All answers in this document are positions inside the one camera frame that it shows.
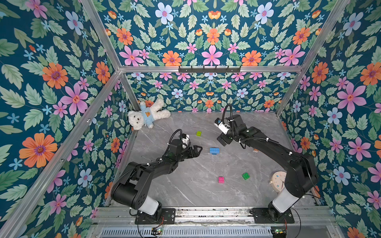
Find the light blue long lego brick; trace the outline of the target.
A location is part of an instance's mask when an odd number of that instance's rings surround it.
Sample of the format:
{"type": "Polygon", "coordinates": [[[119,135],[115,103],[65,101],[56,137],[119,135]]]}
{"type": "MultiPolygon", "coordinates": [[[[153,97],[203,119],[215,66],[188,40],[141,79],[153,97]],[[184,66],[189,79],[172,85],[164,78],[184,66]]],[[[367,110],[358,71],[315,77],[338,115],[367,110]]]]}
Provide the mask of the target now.
{"type": "Polygon", "coordinates": [[[218,148],[218,147],[210,147],[209,152],[212,155],[217,155],[217,154],[220,153],[220,148],[218,148]]]}

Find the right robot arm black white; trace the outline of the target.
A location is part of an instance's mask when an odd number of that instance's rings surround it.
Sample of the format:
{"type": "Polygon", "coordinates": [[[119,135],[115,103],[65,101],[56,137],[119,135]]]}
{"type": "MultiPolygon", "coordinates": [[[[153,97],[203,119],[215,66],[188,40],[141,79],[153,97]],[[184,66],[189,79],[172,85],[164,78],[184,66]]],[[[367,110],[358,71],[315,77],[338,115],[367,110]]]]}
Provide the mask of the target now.
{"type": "Polygon", "coordinates": [[[262,152],[278,163],[285,171],[285,181],[280,193],[268,205],[264,217],[278,221],[308,191],[317,185],[319,176],[314,157],[308,153],[293,152],[279,142],[266,136],[256,127],[247,127],[241,116],[233,114],[232,105],[227,105],[222,118],[217,118],[214,125],[221,131],[217,140],[222,146],[235,141],[242,148],[251,147],[262,152]]]}

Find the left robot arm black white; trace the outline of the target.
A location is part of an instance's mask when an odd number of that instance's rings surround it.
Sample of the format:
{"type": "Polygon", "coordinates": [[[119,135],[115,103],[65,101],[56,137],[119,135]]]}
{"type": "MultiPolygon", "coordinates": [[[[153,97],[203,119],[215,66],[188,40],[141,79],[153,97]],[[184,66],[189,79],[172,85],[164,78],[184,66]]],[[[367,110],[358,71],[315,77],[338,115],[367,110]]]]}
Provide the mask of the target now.
{"type": "Polygon", "coordinates": [[[149,216],[161,214],[162,204],[148,195],[152,181],[173,173],[180,162],[200,156],[202,146],[192,145],[181,129],[170,137],[163,155],[146,164],[128,163],[122,175],[114,182],[111,198],[131,209],[149,216]]]}

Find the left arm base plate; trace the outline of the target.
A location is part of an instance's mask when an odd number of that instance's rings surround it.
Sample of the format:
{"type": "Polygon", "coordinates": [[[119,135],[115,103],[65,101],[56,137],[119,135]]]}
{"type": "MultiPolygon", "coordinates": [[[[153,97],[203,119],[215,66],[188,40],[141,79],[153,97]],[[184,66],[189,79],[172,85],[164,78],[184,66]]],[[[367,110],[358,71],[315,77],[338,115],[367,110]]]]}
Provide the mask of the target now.
{"type": "Polygon", "coordinates": [[[173,225],[175,224],[175,208],[159,208],[153,215],[139,211],[136,219],[136,225],[173,225]]]}

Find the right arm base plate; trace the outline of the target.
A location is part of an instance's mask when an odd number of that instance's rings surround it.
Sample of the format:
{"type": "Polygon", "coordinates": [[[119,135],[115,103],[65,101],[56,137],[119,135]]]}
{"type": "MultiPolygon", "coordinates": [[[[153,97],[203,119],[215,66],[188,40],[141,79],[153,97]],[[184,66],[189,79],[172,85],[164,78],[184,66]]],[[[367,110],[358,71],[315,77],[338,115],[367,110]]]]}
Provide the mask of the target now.
{"type": "Polygon", "coordinates": [[[250,214],[253,215],[256,224],[294,224],[295,219],[291,209],[284,213],[279,213],[275,208],[252,208],[250,214]]]}

